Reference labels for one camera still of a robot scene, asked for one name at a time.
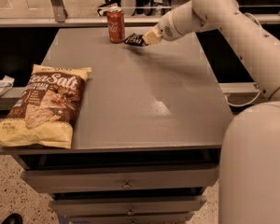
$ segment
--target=soda can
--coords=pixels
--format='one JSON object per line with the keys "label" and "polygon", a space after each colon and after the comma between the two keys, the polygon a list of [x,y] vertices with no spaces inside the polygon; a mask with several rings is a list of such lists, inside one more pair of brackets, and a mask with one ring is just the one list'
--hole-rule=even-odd
{"label": "soda can", "polygon": [[120,7],[112,7],[106,12],[110,41],[120,43],[124,40],[124,13]]}

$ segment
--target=desk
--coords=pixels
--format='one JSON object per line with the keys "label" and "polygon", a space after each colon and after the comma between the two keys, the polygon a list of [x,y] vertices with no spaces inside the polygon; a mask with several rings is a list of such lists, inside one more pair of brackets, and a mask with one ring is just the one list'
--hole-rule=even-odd
{"label": "desk", "polygon": [[[142,34],[146,27],[126,28]],[[218,178],[232,113],[195,34],[143,48],[61,29],[47,66],[92,68],[71,149],[0,147],[73,221],[186,221]]]}

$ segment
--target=wooden drawer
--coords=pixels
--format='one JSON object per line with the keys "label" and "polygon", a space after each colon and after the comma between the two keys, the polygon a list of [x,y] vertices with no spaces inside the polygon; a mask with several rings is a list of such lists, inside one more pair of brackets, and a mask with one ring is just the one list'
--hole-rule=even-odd
{"label": "wooden drawer", "polygon": [[21,178],[40,193],[208,187],[218,179],[214,164],[25,171]]}
{"label": "wooden drawer", "polygon": [[131,217],[192,212],[199,210],[204,203],[204,196],[180,196],[52,201],[49,206],[60,216]]}
{"label": "wooden drawer", "polygon": [[109,217],[70,217],[73,222],[88,222],[91,224],[150,224],[150,223],[185,223],[190,220],[194,213],[172,213],[161,215],[134,215],[132,217],[109,216]]}

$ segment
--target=chip bag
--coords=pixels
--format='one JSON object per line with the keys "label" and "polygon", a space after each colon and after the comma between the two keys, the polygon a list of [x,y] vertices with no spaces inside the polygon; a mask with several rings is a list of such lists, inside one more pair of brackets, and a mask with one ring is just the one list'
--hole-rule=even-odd
{"label": "chip bag", "polygon": [[34,65],[20,100],[0,122],[0,144],[70,148],[90,71]]}

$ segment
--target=floor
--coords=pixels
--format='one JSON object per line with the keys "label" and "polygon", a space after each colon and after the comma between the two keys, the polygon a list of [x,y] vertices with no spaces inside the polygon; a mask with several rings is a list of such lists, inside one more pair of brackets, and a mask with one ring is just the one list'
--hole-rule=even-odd
{"label": "floor", "polygon": [[[0,156],[0,224],[11,213],[24,224],[65,224],[49,208],[50,196],[38,194],[21,180],[22,168],[9,156]],[[217,224],[218,182],[206,189],[207,203],[187,224]]]}

